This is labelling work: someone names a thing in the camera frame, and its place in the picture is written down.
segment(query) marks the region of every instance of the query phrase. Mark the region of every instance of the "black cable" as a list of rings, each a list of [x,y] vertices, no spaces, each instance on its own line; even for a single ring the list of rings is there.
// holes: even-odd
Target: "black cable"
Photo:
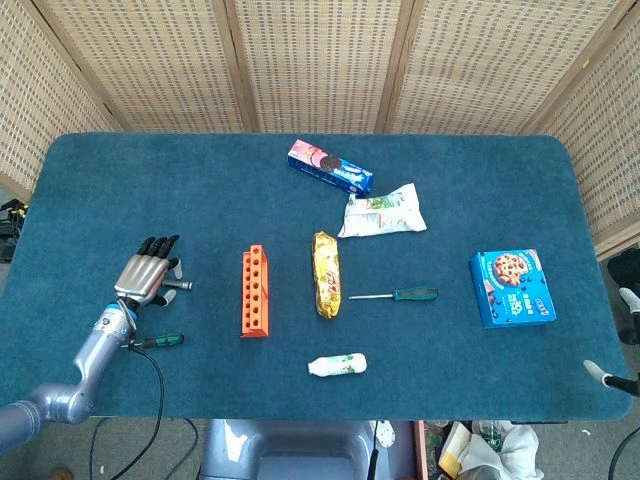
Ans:
[[[196,434],[196,438],[193,440],[193,444],[191,445],[191,448],[189,448],[189,450],[187,450],[187,453],[185,453],[182,458],[180,459],[180,461],[178,463],[176,463],[173,468],[171,469],[171,471],[167,474],[166,477],[164,477],[164,480],[169,480],[169,478],[171,478],[171,475],[173,475],[174,473],[176,473],[176,471],[180,468],[180,466],[187,460],[187,458],[189,458],[189,455],[191,455],[193,453],[193,451],[196,449],[196,446],[198,445],[198,429],[196,428],[196,426],[193,424],[193,422],[191,420],[189,420],[188,418],[184,419],[185,422],[187,422],[189,425],[191,425],[191,428],[193,428],[193,433]]]
[[[93,480],[93,447],[96,444],[96,437],[98,436],[98,429],[100,426],[109,420],[109,417],[104,417],[100,419],[96,428],[93,429],[93,436],[91,437],[91,449],[89,450],[89,479]]]
[[[147,442],[147,444],[140,451],[140,453],[138,455],[136,455],[136,457],[133,460],[131,460],[126,467],[124,467],[122,470],[120,470],[118,473],[116,473],[115,476],[113,476],[111,478],[111,480],[116,480],[116,479],[120,478],[131,467],[133,467],[136,464],[136,462],[138,460],[140,460],[145,453],[147,453],[147,450],[149,450],[149,448],[151,447],[151,445],[155,441],[156,437],[158,436],[158,430],[160,430],[160,422],[162,420],[162,410],[164,408],[164,378],[162,377],[162,372],[160,371],[160,366],[158,365],[158,363],[153,358],[151,358],[149,356],[149,354],[147,352],[145,352],[141,348],[131,346],[131,347],[129,347],[129,349],[132,352],[137,353],[138,355],[142,355],[143,357],[146,357],[147,360],[149,360],[151,362],[151,364],[153,365],[153,367],[156,369],[156,373],[158,374],[158,380],[159,380],[159,383],[160,383],[160,404],[158,406],[158,416],[157,416],[157,419],[156,419],[156,426],[155,426],[155,429],[153,430],[153,435],[151,435],[151,438],[149,439],[149,442]],[[96,428],[93,431],[93,438],[91,439],[91,450],[89,451],[89,480],[93,480],[93,477],[92,477],[92,475],[93,475],[93,447],[94,447],[95,440],[96,440],[96,434],[98,433],[98,427],[100,427],[100,425],[102,425],[106,420],[107,420],[106,418],[103,418],[102,420],[100,420],[98,422],[98,425],[96,425]]]
[[[147,450],[149,450],[149,448],[151,448],[151,444],[153,444],[153,442],[155,441],[156,437],[158,436],[158,430],[160,430],[160,422],[162,420],[162,409],[164,408],[164,378],[162,377],[162,372],[160,371],[160,366],[143,349],[138,348],[138,347],[134,347],[134,346],[130,346],[129,350],[131,350],[132,352],[137,353],[138,355],[142,355],[143,357],[145,357],[147,360],[149,360],[151,362],[153,367],[156,369],[156,373],[158,374],[158,381],[160,382],[160,404],[158,406],[158,417],[156,419],[156,427],[153,430],[153,435],[151,435],[151,438],[149,439],[149,442],[145,445],[145,447],[142,450],[140,450],[140,453],[138,455],[136,455],[136,457],[133,460],[131,460],[126,467],[124,467],[122,470],[120,470],[118,473],[116,473],[113,477],[111,477],[111,480],[117,480],[122,475],[124,475],[131,467],[133,467],[136,464],[136,462],[138,460],[140,460],[142,458],[142,456],[145,453],[147,453]]]
[[[376,478],[376,464],[378,463],[378,449],[376,448],[377,436],[378,420],[376,420],[376,426],[373,429],[373,450],[371,451],[371,458],[369,459],[369,472],[367,473],[367,480],[374,480]]]
[[[624,447],[626,447],[631,440],[638,436],[638,434],[640,434],[640,427],[636,428],[633,432],[627,435],[625,439],[620,442],[620,445],[618,445],[618,448],[616,449],[616,452],[613,454],[613,458],[611,459],[611,464],[609,465],[609,476],[607,477],[608,480],[613,480],[613,474],[616,471],[616,464],[618,463],[618,459],[620,458]]]

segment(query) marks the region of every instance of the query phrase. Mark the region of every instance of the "wicker panel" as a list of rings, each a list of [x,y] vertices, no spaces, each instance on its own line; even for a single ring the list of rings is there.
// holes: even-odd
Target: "wicker panel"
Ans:
[[[640,213],[638,45],[640,20],[543,127],[571,152],[594,235]]]
[[[427,0],[393,132],[517,133],[615,0]]]
[[[131,129],[242,131],[211,0],[39,3]]]
[[[373,132],[400,1],[238,0],[267,132]]]
[[[0,177],[28,200],[54,138],[112,127],[21,2],[0,2],[0,52]]]

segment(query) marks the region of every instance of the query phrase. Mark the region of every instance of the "orange block with holes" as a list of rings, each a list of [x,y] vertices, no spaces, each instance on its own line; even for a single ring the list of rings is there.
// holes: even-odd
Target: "orange block with holes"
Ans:
[[[242,254],[242,337],[269,336],[269,272],[261,245]]]

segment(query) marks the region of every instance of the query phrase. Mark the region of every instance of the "robotic arm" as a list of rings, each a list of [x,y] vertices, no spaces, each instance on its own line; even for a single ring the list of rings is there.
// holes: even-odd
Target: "robotic arm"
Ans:
[[[0,455],[31,441],[45,422],[77,424],[91,415],[105,371],[122,345],[133,345],[138,308],[166,306],[176,295],[175,290],[158,295],[169,270],[182,278],[180,260],[167,259],[176,240],[177,235],[148,238],[131,257],[115,285],[116,301],[107,305],[73,361],[81,375],[77,385],[45,383],[0,408]]]
[[[640,298],[629,288],[620,288],[620,296],[629,306],[629,312],[633,315],[633,328],[622,330],[619,333],[620,340],[627,345],[640,344]],[[585,360],[584,367],[598,382],[605,387],[616,388],[627,392],[634,397],[640,397],[640,373],[638,380],[629,380],[617,377],[602,370],[595,362]]]

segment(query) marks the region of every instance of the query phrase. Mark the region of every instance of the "table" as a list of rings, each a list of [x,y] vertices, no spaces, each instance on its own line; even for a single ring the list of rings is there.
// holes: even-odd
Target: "table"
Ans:
[[[628,374],[576,180],[551,137],[299,135],[375,174],[374,195],[414,182],[428,230],[340,240],[343,292],[429,284],[433,302],[343,300],[315,313],[313,234],[337,234],[347,195],[287,165],[298,137],[87,133],[51,146],[3,297],[0,403],[76,382],[71,361],[113,299],[142,239],[181,235],[193,292],[145,307],[139,335],[181,331],[150,351],[168,416],[287,419],[610,419],[631,399],[597,384],[590,358]],[[241,261],[269,258],[271,334],[241,339]],[[536,248],[558,320],[483,330],[469,259]],[[362,375],[307,374],[319,356],[362,352]],[[154,416],[152,367],[124,351],[95,414]]]

